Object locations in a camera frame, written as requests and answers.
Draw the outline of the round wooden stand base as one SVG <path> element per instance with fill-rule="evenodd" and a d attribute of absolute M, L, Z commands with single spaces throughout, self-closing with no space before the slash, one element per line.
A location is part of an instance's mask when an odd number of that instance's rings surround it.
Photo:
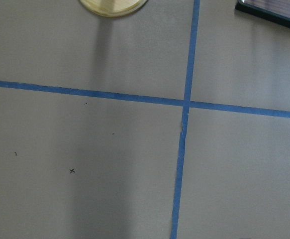
<path fill-rule="evenodd" d="M 104 17 L 122 17 L 142 8 L 147 0 L 80 0 L 89 11 Z"/>

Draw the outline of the black framed glass rack tray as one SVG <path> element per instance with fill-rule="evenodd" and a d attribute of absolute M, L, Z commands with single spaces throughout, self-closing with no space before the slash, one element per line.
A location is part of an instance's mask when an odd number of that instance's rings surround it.
<path fill-rule="evenodd" d="M 290 0 L 238 0 L 235 9 L 290 28 Z"/>

